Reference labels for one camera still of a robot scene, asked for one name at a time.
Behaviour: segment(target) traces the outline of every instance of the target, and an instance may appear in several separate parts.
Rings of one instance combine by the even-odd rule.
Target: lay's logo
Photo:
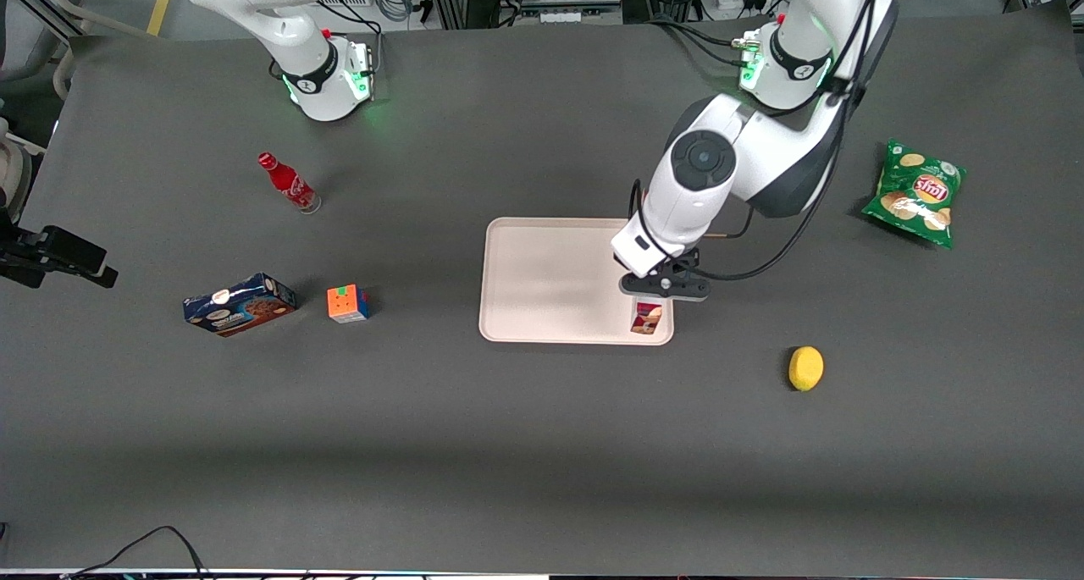
[[[949,198],[949,186],[935,176],[918,176],[914,189],[918,198],[926,203],[941,203]]]

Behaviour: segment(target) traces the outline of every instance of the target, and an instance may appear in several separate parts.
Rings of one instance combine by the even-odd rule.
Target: dark gray tablecloth
[[[681,306],[658,349],[483,340],[486,225],[622,216],[733,70],[654,27],[386,47],[376,101],[323,125],[259,43],[82,44],[25,223],[104,245],[120,279],[0,282],[5,566],[89,565],[170,523],[212,567],[1084,575],[1064,9],[901,22],[808,234]],[[890,137],[970,171],[955,249],[854,216]],[[261,151],[321,191],[317,215]],[[758,218],[706,267],[759,263],[793,225]],[[182,298],[256,271],[305,307],[232,339],[182,321]],[[324,314],[349,282],[383,302],[371,322]],[[827,359],[810,394],[785,386],[798,345]],[[163,538],[124,563],[185,557]]]

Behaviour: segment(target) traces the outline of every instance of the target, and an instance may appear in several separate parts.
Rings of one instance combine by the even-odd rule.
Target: beige tray
[[[663,345],[674,334],[662,301],[653,335],[629,331],[635,299],[618,281],[610,239],[623,220],[499,218],[486,230],[478,330],[491,341]]]

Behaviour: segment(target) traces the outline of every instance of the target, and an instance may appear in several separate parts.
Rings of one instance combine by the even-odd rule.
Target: lemon
[[[824,375],[824,357],[815,347],[799,347],[790,357],[790,385],[798,391],[809,391]]]

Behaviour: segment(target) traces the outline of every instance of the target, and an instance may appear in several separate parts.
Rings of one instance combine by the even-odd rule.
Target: soda bottle
[[[280,164],[271,153],[263,153],[259,156],[259,160],[260,166],[268,171],[268,176],[271,176],[274,188],[294,203],[301,214],[312,214],[320,209],[320,195],[317,195],[294,168]]]

